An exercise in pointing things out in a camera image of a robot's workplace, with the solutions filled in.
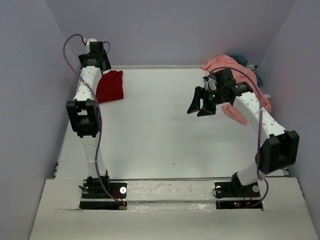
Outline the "red t shirt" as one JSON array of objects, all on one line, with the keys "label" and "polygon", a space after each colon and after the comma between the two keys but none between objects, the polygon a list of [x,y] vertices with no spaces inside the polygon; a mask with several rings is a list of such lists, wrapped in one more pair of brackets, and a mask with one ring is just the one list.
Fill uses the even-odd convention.
[{"label": "red t shirt", "polygon": [[99,104],[122,100],[124,98],[123,71],[111,70],[103,74],[95,95]]}]

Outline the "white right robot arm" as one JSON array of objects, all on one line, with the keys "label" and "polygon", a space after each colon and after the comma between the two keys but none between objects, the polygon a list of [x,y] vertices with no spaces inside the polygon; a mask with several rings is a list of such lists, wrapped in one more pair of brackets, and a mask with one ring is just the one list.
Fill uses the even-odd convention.
[{"label": "white right robot arm", "polygon": [[241,197],[257,181],[264,180],[275,171],[292,166],[296,162],[300,136],[295,130],[281,126],[264,108],[258,86],[243,71],[237,70],[248,82],[236,82],[234,67],[217,67],[205,76],[204,87],[197,86],[188,114],[198,117],[216,114],[217,106],[230,104],[238,110],[257,133],[257,151],[254,162],[233,174],[223,186],[218,198],[224,194]]}]

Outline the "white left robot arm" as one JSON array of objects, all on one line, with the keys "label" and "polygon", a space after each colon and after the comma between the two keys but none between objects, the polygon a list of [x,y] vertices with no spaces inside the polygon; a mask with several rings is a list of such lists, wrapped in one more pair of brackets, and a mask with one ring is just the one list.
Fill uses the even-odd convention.
[{"label": "white left robot arm", "polygon": [[66,103],[66,109],[71,128],[83,145],[88,167],[88,177],[82,190],[97,198],[111,199],[110,177],[100,150],[102,117],[96,97],[103,72],[110,70],[111,66],[104,42],[94,38],[83,42],[86,53],[78,56],[81,66],[81,72],[76,74],[79,85],[74,98]]}]

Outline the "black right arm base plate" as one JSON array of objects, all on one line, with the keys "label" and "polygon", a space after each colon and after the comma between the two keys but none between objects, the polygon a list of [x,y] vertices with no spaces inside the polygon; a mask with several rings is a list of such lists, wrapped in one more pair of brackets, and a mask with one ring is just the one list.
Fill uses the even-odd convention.
[{"label": "black right arm base plate", "polygon": [[217,210],[263,209],[258,183],[235,190],[230,181],[214,183],[212,194]]}]

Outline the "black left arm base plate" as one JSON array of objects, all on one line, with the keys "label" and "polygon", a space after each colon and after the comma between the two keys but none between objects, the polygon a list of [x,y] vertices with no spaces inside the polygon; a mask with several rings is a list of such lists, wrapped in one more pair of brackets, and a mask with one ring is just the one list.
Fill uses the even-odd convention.
[{"label": "black left arm base plate", "polygon": [[100,183],[89,187],[85,181],[78,186],[82,193],[79,208],[82,210],[127,210],[127,190],[126,181],[111,181],[109,195],[101,188]]}]

